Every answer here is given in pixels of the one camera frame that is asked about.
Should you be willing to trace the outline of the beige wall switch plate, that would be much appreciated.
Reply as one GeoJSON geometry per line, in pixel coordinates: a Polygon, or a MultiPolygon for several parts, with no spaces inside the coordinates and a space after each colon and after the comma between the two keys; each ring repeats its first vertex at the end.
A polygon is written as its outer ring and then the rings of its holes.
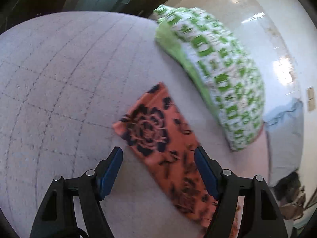
{"type": "Polygon", "coordinates": [[[307,108],[308,108],[308,112],[312,112],[316,108],[315,92],[313,87],[310,87],[307,89],[307,108]]]}

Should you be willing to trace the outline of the pink bolster cushion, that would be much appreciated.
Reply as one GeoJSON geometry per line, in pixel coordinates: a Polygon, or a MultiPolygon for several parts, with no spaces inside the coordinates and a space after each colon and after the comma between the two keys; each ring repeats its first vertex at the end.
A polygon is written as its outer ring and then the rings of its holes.
{"type": "Polygon", "coordinates": [[[231,153],[233,170],[238,176],[253,178],[261,175],[269,178],[269,149],[264,126],[253,143],[245,149],[231,153]]]}

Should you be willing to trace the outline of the orange black floral garment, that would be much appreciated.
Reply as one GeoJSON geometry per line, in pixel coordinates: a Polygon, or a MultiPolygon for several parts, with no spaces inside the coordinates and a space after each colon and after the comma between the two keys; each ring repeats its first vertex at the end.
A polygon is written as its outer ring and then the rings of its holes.
{"type": "Polygon", "coordinates": [[[200,143],[164,83],[144,93],[113,129],[178,211],[208,228],[217,201],[208,194],[195,164],[200,143]]]}

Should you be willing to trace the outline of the dark brown crumpled clothes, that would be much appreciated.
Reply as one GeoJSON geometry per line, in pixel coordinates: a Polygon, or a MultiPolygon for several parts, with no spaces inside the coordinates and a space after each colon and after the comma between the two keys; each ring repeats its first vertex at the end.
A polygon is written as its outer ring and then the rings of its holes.
{"type": "Polygon", "coordinates": [[[285,220],[298,220],[304,214],[305,186],[301,185],[296,171],[279,180],[273,187],[279,210],[285,220]]]}

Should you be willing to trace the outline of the light blue pillow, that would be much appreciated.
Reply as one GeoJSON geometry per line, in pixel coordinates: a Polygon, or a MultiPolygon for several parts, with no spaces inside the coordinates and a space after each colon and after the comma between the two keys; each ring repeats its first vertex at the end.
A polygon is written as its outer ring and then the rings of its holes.
{"type": "Polygon", "coordinates": [[[264,115],[269,150],[269,186],[299,169],[304,143],[303,103],[293,98],[288,104],[264,115]]]}

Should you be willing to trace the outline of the green white patterned pillow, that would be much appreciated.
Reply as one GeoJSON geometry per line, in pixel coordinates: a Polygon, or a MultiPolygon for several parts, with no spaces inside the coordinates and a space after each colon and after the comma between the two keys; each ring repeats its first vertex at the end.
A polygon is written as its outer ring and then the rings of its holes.
{"type": "Polygon", "coordinates": [[[265,105],[264,82],[249,53],[201,8],[162,4],[153,14],[158,44],[195,83],[231,150],[245,149],[261,131],[265,105]]]}

